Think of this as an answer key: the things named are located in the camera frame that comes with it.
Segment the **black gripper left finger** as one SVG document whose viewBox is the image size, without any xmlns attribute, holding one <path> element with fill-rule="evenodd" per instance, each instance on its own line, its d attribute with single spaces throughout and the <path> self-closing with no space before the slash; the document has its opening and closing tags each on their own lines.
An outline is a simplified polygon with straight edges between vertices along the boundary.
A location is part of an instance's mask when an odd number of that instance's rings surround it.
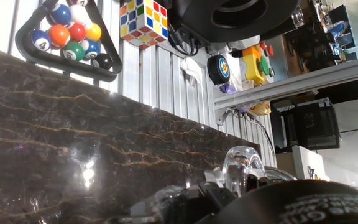
<svg viewBox="0 0 358 224">
<path fill-rule="evenodd" d="M 223 186 L 220 168 L 204 173 L 206 180 L 168 198 L 167 223 L 202 223 L 235 201 L 237 195 Z"/>
</svg>

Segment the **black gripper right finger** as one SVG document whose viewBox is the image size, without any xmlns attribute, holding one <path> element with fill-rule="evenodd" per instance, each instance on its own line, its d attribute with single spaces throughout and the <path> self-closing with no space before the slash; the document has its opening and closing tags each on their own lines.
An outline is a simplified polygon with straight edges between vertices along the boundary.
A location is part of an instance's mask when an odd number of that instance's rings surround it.
<svg viewBox="0 0 358 224">
<path fill-rule="evenodd" d="M 268 182 L 269 179 L 264 171 L 260 169 L 250 169 L 246 181 L 246 190 L 254 190 L 267 185 Z"/>
</svg>

